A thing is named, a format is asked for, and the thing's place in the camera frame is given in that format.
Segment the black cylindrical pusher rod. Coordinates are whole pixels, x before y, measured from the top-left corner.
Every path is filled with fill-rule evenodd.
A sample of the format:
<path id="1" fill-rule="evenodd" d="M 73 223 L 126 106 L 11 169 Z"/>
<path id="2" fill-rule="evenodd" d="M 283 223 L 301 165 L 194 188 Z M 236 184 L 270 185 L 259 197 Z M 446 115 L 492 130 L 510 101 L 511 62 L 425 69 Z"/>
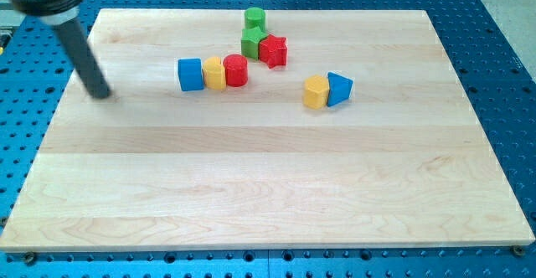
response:
<path id="1" fill-rule="evenodd" d="M 53 26 L 86 92 L 94 99 L 110 96 L 108 85 L 100 66 L 87 42 L 86 33 L 77 18 Z"/>

